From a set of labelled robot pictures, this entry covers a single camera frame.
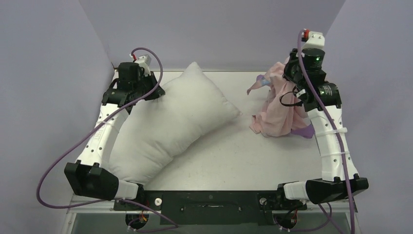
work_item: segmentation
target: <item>gray wall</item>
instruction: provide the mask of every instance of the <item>gray wall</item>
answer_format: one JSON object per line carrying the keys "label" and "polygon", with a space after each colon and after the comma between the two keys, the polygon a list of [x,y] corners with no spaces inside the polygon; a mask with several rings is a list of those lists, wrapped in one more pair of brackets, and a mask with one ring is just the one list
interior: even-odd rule
{"label": "gray wall", "polygon": [[[60,233],[65,210],[35,189],[94,126],[112,66],[77,0],[0,1],[0,41],[0,233]],[[56,205],[71,197],[64,164],[42,190]]]}
{"label": "gray wall", "polygon": [[144,46],[166,69],[266,71],[304,28],[327,32],[344,0],[80,0],[116,65]]}
{"label": "gray wall", "polygon": [[324,69],[343,101],[364,233],[412,233],[413,1],[347,0],[326,38]]}

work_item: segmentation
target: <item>pink fabric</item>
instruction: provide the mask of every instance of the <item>pink fabric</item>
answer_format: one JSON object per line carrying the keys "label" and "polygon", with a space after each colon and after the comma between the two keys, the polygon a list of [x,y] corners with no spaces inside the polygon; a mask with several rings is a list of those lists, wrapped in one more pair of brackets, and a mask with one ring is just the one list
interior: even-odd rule
{"label": "pink fabric", "polygon": [[[307,113],[303,106],[286,107],[281,105],[280,97],[295,87],[294,83],[287,81],[282,77],[285,64],[288,58],[283,63],[277,62],[264,75],[264,79],[271,82],[270,91],[268,92],[267,100],[265,101],[261,111],[253,116],[250,128],[256,133],[261,133],[265,137],[279,137],[289,134],[291,130],[299,130],[308,128],[304,122]],[[258,89],[257,82],[248,90]],[[293,104],[300,102],[293,93],[286,94],[282,98],[285,104]]]}

